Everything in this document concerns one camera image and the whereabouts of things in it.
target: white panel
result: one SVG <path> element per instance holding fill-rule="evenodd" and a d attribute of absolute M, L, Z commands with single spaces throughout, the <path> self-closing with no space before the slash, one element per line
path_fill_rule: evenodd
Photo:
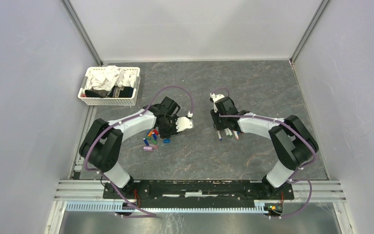
<path fill-rule="evenodd" d="M 288 59 L 320 0 L 72 0 L 108 60 Z"/>
<path fill-rule="evenodd" d="M 94 61 L 58 0 L 0 0 L 0 234 L 43 233 Z"/>
<path fill-rule="evenodd" d="M 374 1 L 331 1 L 296 74 L 355 233 L 374 233 Z"/>

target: blue object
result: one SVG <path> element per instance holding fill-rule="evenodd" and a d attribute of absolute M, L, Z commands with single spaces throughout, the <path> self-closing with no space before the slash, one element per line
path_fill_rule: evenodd
<path fill-rule="evenodd" d="M 143 138 L 143 141 L 144 141 L 144 143 L 145 143 L 147 146 L 150 145 L 150 144 L 148 144 L 148 141 L 147 141 L 145 138 Z"/>

